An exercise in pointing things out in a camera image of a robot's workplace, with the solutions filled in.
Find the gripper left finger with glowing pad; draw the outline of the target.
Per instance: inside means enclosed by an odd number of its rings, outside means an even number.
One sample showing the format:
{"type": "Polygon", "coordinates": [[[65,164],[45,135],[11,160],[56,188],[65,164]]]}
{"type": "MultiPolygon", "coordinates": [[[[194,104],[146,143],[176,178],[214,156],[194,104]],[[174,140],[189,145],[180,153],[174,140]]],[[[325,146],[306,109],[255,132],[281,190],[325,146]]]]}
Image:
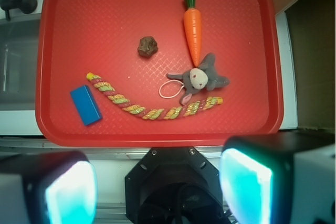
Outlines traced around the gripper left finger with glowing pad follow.
{"type": "Polygon", "coordinates": [[[1,159],[1,223],[93,223],[94,166],[80,151],[1,159]]]}

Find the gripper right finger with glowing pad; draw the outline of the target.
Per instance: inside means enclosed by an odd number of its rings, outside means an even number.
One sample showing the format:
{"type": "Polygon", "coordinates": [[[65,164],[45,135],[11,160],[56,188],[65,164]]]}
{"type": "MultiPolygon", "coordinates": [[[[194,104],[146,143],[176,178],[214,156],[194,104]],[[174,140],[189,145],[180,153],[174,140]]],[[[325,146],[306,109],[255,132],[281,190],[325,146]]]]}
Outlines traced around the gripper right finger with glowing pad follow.
{"type": "Polygon", "coordinates": [[[335,134],[233,136],[219,181],[239,223],[335,223],[335,134]]]}

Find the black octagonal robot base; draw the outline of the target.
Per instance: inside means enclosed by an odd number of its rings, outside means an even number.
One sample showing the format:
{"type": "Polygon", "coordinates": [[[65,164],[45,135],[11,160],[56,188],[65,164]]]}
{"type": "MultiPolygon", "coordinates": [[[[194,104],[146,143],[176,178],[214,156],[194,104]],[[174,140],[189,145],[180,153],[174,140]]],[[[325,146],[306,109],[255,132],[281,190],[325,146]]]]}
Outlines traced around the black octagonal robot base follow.
{"type": "Polygon", "coordinates": [[[229,223],[219,171],[193,147],[152,148],[126,174],[132,223],[229,223]]]}

